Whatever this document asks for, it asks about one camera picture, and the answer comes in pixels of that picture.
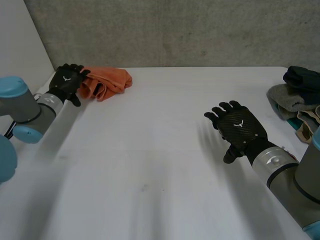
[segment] orange towel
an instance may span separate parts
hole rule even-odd
[[[85,66],[85,69],[91,72],[79,89],[84,99],[96,98],[102,102],[115,94],[123,94],[132,85],[132,77],[124,69],[106,66]]]

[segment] white tabletop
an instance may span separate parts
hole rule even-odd
[[[308,240],[204,113],[247,106],[269,140],[299,160],[307,145],[274,113],[283,67],[128,68],[133,85],[69,102],[43,140],[13,140],[19,162],[0,189],[1,240]]]

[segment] gray cloth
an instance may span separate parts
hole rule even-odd
[[[288,84],[275,85],[268,90],[266,95],[279,106],[293,113],[298,111],[311,111],[319,105],[305,105],[304,99],[299,95],[297,90],[291,88]]]
[[[295,118],[298,114],[296,111],[288,111],[280,105],[278,105],[278,110],[283,120]]]

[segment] robotic hand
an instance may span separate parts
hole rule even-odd
[[[247,156],[253,170],[313,240],[320,240],[320,129],[300,164],[268,141],[256,117],[236,101],[221,102],[204,116],[231,146],[223,161]]]
[[[0,184],[8,181],[17,167],[17,154],[9,141],[12,135],[22,142],[36,144],[61,111],[65,100],[76,107],[81,105],[76,92],[90,73],[83,68],[76,64],[58,67],[49,91],[37,101],[20,77],[0,78],[0,117],[10,115],[13,119],[8,135],[0,135]]]
[[[50,82],[48,93],[59,97],[63,102],[69,100],[76,107],[80,107],[81,103],[76,92],[90,73],[89,70],[81,72],[83,68],[84,66],[76,64],[59,66]]]
[[[214,112],[206,112],[204,116],[212,121],[213,127],[219,130],[223,139],[231,143],[223,161],[231,164],[236,158],[246,155],[248,147],[261,144],[268,146],[267,132],[256,117],[245,106],[237,101],[221,102]]]

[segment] carbon fiber hand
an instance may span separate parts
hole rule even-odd
[[[268,140],[267,132],[256,117],[237,101],[221,102],[219,107],[212,108],[204,116],[212,121],[213,127],[219,130],[221,136],[231,143],[223,158],[225,163],[232,163],[242,157],[248,144],[257,139]]]
[[[58,94],[58,97],[67,99],[73,105],[79,107],[81,103],[76,96],[76,92],[87,74],[90,73],[89,70],[82,71],[83,68],[84,66],[76,64],[59,66],[49,85],[51,93]]]

